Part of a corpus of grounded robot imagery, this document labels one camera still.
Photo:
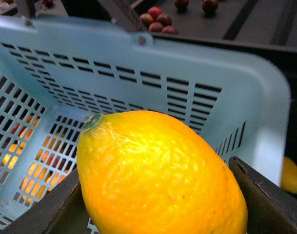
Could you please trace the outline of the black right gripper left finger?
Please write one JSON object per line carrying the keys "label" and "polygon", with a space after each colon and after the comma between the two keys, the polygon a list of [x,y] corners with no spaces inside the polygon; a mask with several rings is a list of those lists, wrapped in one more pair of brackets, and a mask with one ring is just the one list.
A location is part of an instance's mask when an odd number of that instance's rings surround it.
{"label": "black right gripper left finger", "polygon": [[1,234],[83,234],[89,214],[77,169],[41,201],[4,228]]}

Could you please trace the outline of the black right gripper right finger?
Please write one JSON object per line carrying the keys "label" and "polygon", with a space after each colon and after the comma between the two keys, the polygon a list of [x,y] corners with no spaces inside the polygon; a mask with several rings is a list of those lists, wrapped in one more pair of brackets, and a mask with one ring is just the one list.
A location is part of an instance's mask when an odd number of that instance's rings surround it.
{"label": "black right gripper right finger", "polygon": [[247,233],[297,234],[296,198],[237,156],[230,158],[229,168],[246,200]]}

